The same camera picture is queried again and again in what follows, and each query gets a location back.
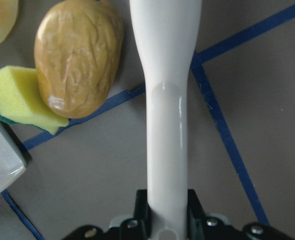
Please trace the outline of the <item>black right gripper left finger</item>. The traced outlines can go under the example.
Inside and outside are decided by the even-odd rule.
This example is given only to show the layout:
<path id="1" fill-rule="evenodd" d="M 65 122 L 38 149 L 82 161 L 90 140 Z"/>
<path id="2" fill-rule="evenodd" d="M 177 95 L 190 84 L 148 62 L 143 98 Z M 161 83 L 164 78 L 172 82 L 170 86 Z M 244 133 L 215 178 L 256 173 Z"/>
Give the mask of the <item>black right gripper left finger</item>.
<path id="1" fill-rule="evenodd" d="M 64 240 L 147 240 L 151 234 L 151 210 L 148 204 L 148 191 L 136 192 L 133 217 L 123 220 L 119 226 L 103 231 L 95 225 L 83 225 Z"/>

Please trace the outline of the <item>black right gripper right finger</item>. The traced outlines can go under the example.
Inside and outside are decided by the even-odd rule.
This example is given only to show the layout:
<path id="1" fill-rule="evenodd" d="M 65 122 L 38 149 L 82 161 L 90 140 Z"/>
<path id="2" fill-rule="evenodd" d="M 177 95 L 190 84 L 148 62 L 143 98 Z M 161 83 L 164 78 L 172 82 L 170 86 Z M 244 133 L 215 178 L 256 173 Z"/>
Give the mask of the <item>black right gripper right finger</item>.
<path id="1" fill-rule="evenodd" d="M 190 240 L 292 240 L 280 230 L 251 222 L 241 230 L 223 221 L 222 217 L 206 214 L 196 192 L 187 191 L 187 233 Z"/>

